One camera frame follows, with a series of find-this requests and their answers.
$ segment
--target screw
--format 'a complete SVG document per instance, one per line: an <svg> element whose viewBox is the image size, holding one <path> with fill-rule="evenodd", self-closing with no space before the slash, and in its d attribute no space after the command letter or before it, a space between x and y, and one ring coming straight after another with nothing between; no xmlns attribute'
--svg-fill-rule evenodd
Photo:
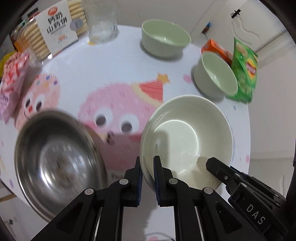
<svg viewBox="0 0 296 241"><path fill-rule="evenodd" d="M175 178L171 178L168 182L169 182L170 184L177 184L177 183L178 183L178 180L175 179Z"/></svg>
<svg viewBox="0 0 296 241"><path fill-rule="evenodd" d="M88 188L88 189L86 189L86 190L84 191L84 193L85 193L86 195L91 195L91 194L94 193L94 190L93 190L92 188Z"/></svg>
<svg viewBox="0 0 296 241"><path fill-rule="evenodd" d="M128 184L128 180L127 179L121 179L120 181L119 181L119 183L121 184L121 185L125 185L125 184Z"/></svg>
<svg viewBox="0 0 296 241"><path fill-rule="evenodd" d="M209 188L209 187L206 187L206 188L204 188L204 192L206 194L212 194L213 193L213 189L212 188Z"/></svg>

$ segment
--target biscuit box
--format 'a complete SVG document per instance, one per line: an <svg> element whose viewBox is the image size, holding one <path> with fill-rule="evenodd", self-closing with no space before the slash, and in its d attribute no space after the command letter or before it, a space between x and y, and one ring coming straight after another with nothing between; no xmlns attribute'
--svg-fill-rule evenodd
<svg viewBox="0 0 296 241"><path fill-rule="evenodd" d="M226 61L231 66L232 63L232 54L220 46L216 41L213 39L209 39L207 43L202 47L201 52L211 51L215 54L219 55L222 59Z"/></svg>

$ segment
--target cartoon eye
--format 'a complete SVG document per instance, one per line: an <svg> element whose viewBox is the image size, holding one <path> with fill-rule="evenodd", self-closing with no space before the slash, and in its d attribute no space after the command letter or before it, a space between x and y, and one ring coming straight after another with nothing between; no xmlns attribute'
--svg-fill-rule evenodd
<svg viewBox="0 0 296 241"><path fill-rule="evenodd" d="M94 121L97 127L105 127L113 121L113 113L107 107L101 108L94 115Z"/></svg>
<svg viewBox="0 0 296 241"><path fill-rule="evenodd" d="M122 133L130 134L139 129L139 119L135 114L125 114L119 120L119 128Z"/></svg>
<svg viewBox="0 0 296 241"><path fill-rule="evenodd" d="M39 112L41 110L41 107L44 104L44 100L45 100L45 95L41 94L37 96L34 103L34 110L36 112Z"/></svg>
<svg viewBox="0 0 296 241"><path fill-rule="evenodd" d="M25 98L24 98L24 109L27 109L31 102L32 102L32 99L33 99L33 93L28 93Z"/></svg>

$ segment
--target pink snack package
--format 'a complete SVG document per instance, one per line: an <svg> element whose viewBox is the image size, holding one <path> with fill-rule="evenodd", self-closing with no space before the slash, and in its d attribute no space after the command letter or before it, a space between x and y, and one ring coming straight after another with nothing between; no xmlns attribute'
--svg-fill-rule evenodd
<svg viewBox="0 0 296 241"><path fill-rule="evenodd" d="M0 91L0 120L8 123L19 100L22 85L24 83L27 68L29 66L30 55L16 52L5 63L2 88Z"/></svg>

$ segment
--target pink cartoon character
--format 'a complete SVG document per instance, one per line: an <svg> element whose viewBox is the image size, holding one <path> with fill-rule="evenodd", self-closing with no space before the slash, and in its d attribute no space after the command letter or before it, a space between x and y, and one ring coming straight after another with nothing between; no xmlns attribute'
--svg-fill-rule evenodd
<svg viewBox="0 0 296 241"><path fill-rule="evenodd" d="M123 177L133 168L139 155L144 127L152 113L163 103L163 84L167 75L145 83L115 83L91 92L82 104L78 120L92 134L111 180Z"/></svg>
<svg viewBox="0 0 296 241"><path fill-rule="evenodd" d="M38 75L22 99L15 119L15 127L20 130L24 123L36 113L56 108L59 104L60 85L53 74Z"/></svg>

